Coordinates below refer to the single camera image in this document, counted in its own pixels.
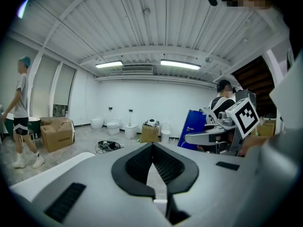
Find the white t-shirt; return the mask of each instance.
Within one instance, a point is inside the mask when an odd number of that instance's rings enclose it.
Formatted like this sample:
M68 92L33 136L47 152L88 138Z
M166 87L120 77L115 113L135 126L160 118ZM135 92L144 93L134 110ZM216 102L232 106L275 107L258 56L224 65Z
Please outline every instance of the white t-shirt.
M15 112L14 112L14 118L28 118L27 113L27 90L28 90L28 80L27 80L27 74L21 74L16 90L21 89L21 98L20 101L15 106Z

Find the fluorescent light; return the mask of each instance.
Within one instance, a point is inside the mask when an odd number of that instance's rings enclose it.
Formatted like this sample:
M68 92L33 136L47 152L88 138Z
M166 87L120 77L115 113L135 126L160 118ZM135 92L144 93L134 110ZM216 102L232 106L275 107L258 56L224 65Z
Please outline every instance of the fluorescent light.
M104 68L109 66L123 66L123 64L122 61L111 61L96 65L97 68Z
M18 10L18 17L19 18L22 18L23 17L23 14L24 14L24 10L25 10L25 7L27 5L27 2L28 0L25 0L24 3L22 3L22 5L20 6L19 10Z
M162 66L184 67L184 68L193 69L193 70L199 70L201 68L201 66L199 66L199 65L186 63L186 62L180 62L180 61L169 61L169 60L161 60L161 65Z

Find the hand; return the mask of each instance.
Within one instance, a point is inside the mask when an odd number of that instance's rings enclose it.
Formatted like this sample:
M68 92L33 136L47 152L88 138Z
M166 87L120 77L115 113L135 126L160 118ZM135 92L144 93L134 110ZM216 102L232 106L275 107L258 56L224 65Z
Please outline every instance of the hand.
M8 114L4 113L2 116L1 116L1 119L3 122L6 121L6 118L7 118Z

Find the cardboard box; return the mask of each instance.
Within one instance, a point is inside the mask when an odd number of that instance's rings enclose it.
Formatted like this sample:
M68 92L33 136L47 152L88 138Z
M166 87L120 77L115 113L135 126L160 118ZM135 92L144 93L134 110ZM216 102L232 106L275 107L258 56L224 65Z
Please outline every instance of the cardboard box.
M50 125L41 126L41 136L48 152L61 149L73 143L73 125L70 119L53 120Z
M259 136L273 136L276 130L276 121L275 120L265 120L263 124L259 124L256 126L251 134L256 135L256 130Z
M67 119L67 118L65 118L65 117L42 117L42 118L40 118L41 126L50 125L56 119Z
M158 138L159 126L142 125L141 143L145 142L159 142Z

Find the black shorts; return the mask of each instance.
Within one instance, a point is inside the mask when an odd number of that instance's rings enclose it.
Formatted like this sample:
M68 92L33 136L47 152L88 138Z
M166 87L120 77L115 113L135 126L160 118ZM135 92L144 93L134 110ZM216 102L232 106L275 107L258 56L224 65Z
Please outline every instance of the black shorts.
M14 131L20 135L28 134L28 118L14 118Z

